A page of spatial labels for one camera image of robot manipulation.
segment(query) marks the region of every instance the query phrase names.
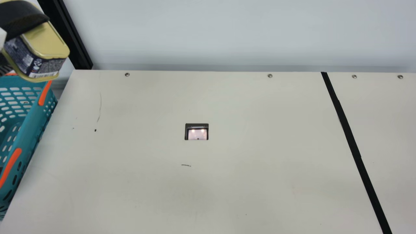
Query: gold can lid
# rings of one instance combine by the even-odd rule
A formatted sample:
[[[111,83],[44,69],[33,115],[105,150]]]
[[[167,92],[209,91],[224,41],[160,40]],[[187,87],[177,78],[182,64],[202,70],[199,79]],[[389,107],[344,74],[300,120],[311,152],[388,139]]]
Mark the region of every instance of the gold can lid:
[[[21,35],[33,54],[44,59],[67,58],[69,48],[50,22]]]

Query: basket hole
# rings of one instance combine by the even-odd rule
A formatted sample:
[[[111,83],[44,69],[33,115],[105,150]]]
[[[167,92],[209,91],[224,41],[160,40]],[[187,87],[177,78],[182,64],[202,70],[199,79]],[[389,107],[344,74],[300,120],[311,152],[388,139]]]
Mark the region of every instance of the basket hole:
[[[9,190],[9,192],[4,196],[3,201],[7,200],[9,198],[10,194],[12,194],[12,190]]]

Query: teal plastic basket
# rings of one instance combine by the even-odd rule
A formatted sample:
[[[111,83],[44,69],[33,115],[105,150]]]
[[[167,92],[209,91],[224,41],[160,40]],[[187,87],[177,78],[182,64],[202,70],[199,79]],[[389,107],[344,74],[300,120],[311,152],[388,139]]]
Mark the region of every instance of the teal plastic basket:
[[[0,220],[55,109],[50,84],[0,77]]]

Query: tin can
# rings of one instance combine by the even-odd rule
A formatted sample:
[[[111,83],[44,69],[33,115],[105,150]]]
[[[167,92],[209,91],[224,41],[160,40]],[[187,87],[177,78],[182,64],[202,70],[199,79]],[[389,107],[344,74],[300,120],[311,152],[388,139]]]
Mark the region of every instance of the tin can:
[[[30,82],[44,82],[59,76],[69,48],[50,22],[7,41],[2,54],[15,72]]]

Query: white table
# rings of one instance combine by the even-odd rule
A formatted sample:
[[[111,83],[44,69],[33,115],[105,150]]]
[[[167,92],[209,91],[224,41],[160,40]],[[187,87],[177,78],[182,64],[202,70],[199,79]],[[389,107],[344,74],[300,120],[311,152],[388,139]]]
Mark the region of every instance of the white table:
[[[393,233],[416,233],[416,74],[329,73]]]
[[[320,73],[129,73],[73,72],[1,234],[381,233]]]

